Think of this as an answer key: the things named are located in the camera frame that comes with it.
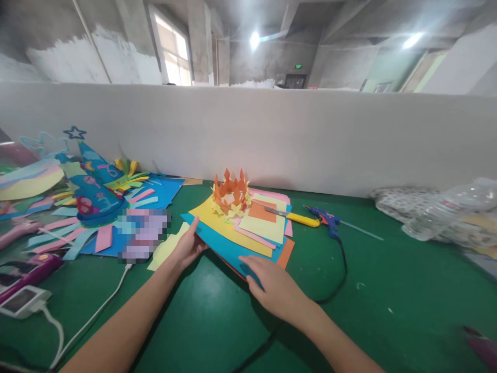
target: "white partition wall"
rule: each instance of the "white partition wall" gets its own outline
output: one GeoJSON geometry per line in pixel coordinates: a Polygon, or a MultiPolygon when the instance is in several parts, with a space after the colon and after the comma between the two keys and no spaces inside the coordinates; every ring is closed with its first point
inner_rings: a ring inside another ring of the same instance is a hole
{"type": "Polygon", "coordinates": [[[0,95],[13,140],[75,125],[108,160],[171,175],[243,168],[252,185],[350,196],[497,178],[497,98],[20,82],[0,95]]]}

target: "green tabletop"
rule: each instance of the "green tabletop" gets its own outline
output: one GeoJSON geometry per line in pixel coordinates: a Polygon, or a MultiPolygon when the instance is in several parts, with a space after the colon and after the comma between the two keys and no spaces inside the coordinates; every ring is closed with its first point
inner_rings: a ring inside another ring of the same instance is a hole
{"type": "MultiPolygon", "coordinates": [[[[184,186],[179,191],[169,209],[169,233],[179,230],[181,213],[208,197],[211,184],[184,186]]],[[[486,371],[461,330],[468,325],[497,339],[497,285],[485,272],[454,246],[407,237],[401,223],[376,210],[371,200],[282,192],[291,198],[295,213],[308,214],[303,205],[320,207],[385,239],[340,227],[349,275],[341,292],[323,308],[386,371],[486,371]]],[[[295,248],[287,270],[310,298],[325,297],[344,274],[340,249],[325,226],[294,223],[293,227],[295,248]]],[[[3,224],[0,233],[7,229],[3,224]]],[[[27,238],[0,252],[0,262],[24,250],[27,238]]],[[[66,342],[114,291],[123,270],[115,258],[81,255],[40,285],[53,293],[48,307],[62,323],[66,342]]],[[[151,275],[147,265],[134,266],[119,293],[64,361],[151,275]]],[[[0,360],[18,363],[9,349],[13,347],[32,364],[50,365],[58,337],[42,314],[23,321],[0,315],[0,320],[0,360]]],[[[209,250],[178,281],[133,371],[231,372],[276,325],[246,284],[209,250]]],[[[268,353],[247,369],[330,370],[319,351],[288,325],[268,353]]]]}

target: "paper cone hat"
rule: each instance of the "paper cone hat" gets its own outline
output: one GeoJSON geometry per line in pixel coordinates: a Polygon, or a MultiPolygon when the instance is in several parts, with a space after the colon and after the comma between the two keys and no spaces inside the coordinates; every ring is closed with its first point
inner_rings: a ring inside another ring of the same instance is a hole
{"type": "Polygon", "coordinates": [[[108,188],[115,189],[128,181],[123,172],[107,163],[96,151],[82,141],[78,141],[83,166],[90,176],[99,180],[108,188]]]}
{"type": "Polygon", "coordinates": [[[79,162],[65,159],[61,159],[61,162],[60,167],[68,179],[67,185],[74,191],[81,225],[95,227],[109,224],[128,207],[124,198],[88,175],[81,169],[79,162]]]}

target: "ceiling light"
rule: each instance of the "ceiling light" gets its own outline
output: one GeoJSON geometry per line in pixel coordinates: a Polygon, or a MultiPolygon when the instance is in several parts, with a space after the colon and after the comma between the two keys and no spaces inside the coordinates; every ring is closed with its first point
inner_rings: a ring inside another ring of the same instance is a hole
{"type": "Polygon", "coordinates": [[[257,49],[259,43],[260,43],[259,33],[255,31],[250,37],[250,47],[252,48],[253,51],[257,49]]]}
{"type": "Polygon", "coordinates": [[[408,49],[408,48],[412,47],[414,44],[416,44],[421,39],[422,36],[423,36],[423,33],[416,33],[413,36],[411,36],[404,43],[404,46],[403,46],[404,49],[408,49]]]}

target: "water bottle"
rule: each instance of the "water bottle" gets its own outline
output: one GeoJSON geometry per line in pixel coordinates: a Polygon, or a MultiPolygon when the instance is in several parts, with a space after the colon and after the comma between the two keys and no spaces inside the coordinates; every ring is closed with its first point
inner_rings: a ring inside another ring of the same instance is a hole
{"type": "Polygon", "coordinates": [[[497,206],[497,181],[477,178],[469,185],[442,193],[421,215],[402,226],[419,241],[428,241],[459,218],[472,212],[488,211],[497,206]]]}

